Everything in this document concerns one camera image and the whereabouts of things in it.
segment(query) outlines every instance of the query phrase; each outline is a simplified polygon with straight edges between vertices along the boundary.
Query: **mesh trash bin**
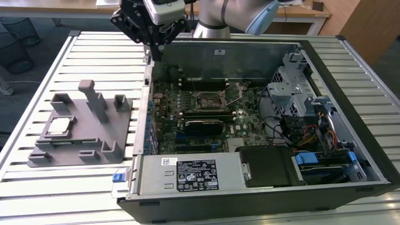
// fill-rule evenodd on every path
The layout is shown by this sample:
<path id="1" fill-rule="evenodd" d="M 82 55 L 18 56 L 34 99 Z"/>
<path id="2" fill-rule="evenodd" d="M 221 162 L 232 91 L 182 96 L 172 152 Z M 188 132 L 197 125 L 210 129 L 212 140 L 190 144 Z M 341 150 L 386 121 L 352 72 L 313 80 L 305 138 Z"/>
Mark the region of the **mesh trash bin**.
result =
<path id="1" fill-rule="evenodd" d="M 18 35 L 20 42 L 24 46 L 33 46 L 40 42 L 40 38 L 29 18 L 1 17 L 0 23 L 9 32 Z"/>
<path id="2" fill-rule="evenodd" d="M 18 74 L 33 66 L 28 52 L 18 42 L 18 35 L 12 32 L 0 33 L 0 65 L 12 74 Z"/>

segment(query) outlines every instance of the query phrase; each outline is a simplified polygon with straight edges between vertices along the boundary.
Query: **wooden desk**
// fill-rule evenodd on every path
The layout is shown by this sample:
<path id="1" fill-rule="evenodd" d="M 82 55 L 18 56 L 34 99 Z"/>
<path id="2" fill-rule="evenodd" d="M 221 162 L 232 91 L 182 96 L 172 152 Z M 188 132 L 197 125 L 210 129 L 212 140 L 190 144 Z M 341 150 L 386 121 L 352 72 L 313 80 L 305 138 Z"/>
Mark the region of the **wooden desk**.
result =
<path id="1" fill-rule="evenodd" d="M 305 0 L 305 3 L 310 5 L 312 0 Z M 190 13 L 190 6 L 186 5 L 186 14 Z M 198 2 L 193 4 L 193 13 L 194 18 L 197 19 L 197 15 L 200 13 L 200 6 Z M 310 23 L 306 35 L 318 35 L 320 29 L 326 21 L 328 18 L 330 18 L 332 13 L 328 11 L 328 9 L 324 7 L 324 11 L 316 11 L 306 9 L 301 6 L 286 6 L 285 9 L 281 7 L 278 8 L 277 14 L 273 18 L 273 22 L 278 23 Z"/>
<path id="2" fill-rule="evenodd" d="M 46 17 L 46 18 L 104 18 L 108 19 L 113 8 L 96 8 L 96 0 L 0 0 L 0 16 L 13 17 Z M 194 15 L 198 14 L 194 3 Z M 300 6 L 286 7 L 273 19 L 274 22 L 312 23 L 308 35 L 317 35 L 330 17 L 330 12 L 318 12 Z"/>

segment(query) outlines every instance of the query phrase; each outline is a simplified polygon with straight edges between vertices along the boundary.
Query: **yellow wire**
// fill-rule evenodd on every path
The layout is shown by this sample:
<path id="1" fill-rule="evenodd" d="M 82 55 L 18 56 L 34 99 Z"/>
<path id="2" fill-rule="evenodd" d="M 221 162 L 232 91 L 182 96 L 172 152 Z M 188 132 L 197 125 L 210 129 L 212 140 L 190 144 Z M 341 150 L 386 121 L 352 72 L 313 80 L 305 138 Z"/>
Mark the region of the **yellow wire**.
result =
<path id="1" fill-rule="evenodd" d="M 302 145 L 308 144 L 308 143 L 312 142 L 316 138 L 317 138 L 317 135 L 310 136 L 310 138 L 306 139 L 298 146 L 302 146 Z"/>
<path id="2" fill-rule="evenodd" d="M 333 141 L 332 144 L 333 144 L 333 148 L 336 149 L 336 146 L 334 146 L 334 142 L 336 142 L 334 138 L 336 138 L 336 135 L 334 135 L 333 132 L 329 131 L 329 130 L 328 130 L 328 133 L 332 134 L 332 141 Z"/>

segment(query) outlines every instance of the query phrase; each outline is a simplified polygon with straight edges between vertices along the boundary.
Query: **cable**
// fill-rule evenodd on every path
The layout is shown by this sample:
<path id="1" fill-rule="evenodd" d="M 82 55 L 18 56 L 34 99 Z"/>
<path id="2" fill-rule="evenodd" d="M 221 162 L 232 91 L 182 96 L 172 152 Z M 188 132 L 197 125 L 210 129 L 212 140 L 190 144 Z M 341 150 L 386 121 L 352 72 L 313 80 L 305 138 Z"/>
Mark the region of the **cable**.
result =
<path id="1" fill-rule="evenodd" d="M 288 21 L 286 6 L 282 5 L 282 4 L 281 4 L 281 6 L 282 6 L 282 10 L 285 11 L 285 22 L 284 22 L 282 25 L 281 25 L 281 31 L 280 31 L 280 34 L 282 34 L 282 31 L 285 30 L 285 24 L 286 24 L 286 21 Z"/>
<path id="2" fill-rule="evenodd" d="M 317 140 L 317 135 L 314 134 L 313 136 L 309 137 L 309 139 L 302 140 L 301 144 L 297 143 L 297 146 L 300 147 L 300 146 L 302 146 L 302 145 L 305 145 L 305 144 L 308 144 L 308 143 L 310 143 L 316 140 Z"/>
<path id="3" fill-rule="evenodd" d="M 306 130 L 308 130 L 309 128 L 314 128 L 316 126 L 317 126 L 317 125 L 309 125 L 309 126 L 305 127 L 302 138 L 305 138 L 305 136 L 306 136 Z"/>
<path id="4" fill-rule="evenodd" d="M 277 116 L 265 116 L 265 117 L 262 118 L 262 121 L 264 121 L 266 118 L 273 118 L 273 119 L 276 119 L 276 120 L 280 120 L 280 117 L 277 117 Z"/>
<path id="5" fill-rule="evenodd" d="M 258 97 L 258 104 L 257 104 L 257 106 L 258 106 L 258 116 L 260 116 L 260 118 L 262 118 L 261 117 L 261 112 L 260 112 L 260 103 L 261 103 L 261 97 L 262 97 L 262 94 L 264 94 L 266 88 L 268 88 L 268 86 L 264 87 L 264 89 L 262 89 L 262 91 L 260 93 L 260 97 Z M 273 130 L 280 135 L 280 137 L 282 138 L 282 140 L 285 141 L 285 143 L 288 145 L 294 145 L 294 143 L 285 137 L 285 135 L 282 135 L 282 133 L 277 129 L 274 129 L 268 123 L 265 123 L 264 120 L 262 120 L 262 123 L 265 124 L 265 126 L 268 126 L 268 128 L 270 130 Z"/>
<path id="6" fill-rule="evenodd" d="M 38 81 L 8 81 L 6 83 L 41 83 Z"/>
<path id="7" fill-rule="evenodd" d="M 274 127 L 273 127 L 272 137 L 266 137 L 266 139 L 272 139 L 270 141 L 266 140 L 266 142 L 268 142 L 269 144 L 272 144 L 272 145 L 282 145 L 282 144 L 285 144 L 285 143 L 274 143 L 274 142 L 273 142 L 274 139 L 282 139 L 282 138 L 280 138 L 280 137 L 274 137 L 274 130 L 276 130 L 276 127 L 277 127 L 277 126 L 280 126 L 280 124 L 274 125 Z"/>
<path id="8" fill-rule="evenodd" d="M 194 9 L 193 9 L 193 4 L 189 5 L 189 31 L 193 31 L 193 23 L 194 23 Z"/>
<path id="9" fill-rule="evenodd" d="M 330 131 L 329 129 L 328 130 L 328 133 L 332 135 L 332 141 L 333 141 L 333 148 L 334 150 L 337 150 L 337 136 L 336 136 L 336 133 L 333 131 Z"/>

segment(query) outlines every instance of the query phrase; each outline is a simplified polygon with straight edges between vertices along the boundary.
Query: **power supply label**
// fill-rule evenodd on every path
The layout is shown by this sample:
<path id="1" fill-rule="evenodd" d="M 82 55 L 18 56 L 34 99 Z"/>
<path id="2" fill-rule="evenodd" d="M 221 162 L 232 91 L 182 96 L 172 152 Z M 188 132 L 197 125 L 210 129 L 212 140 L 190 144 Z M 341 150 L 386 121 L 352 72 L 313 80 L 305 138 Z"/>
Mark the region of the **power supply label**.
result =
<path id="1" fill-rule="evenodd" d="M 214 160 L 177 161 L 176 171 L 178 192 L 218 190 Z"/>

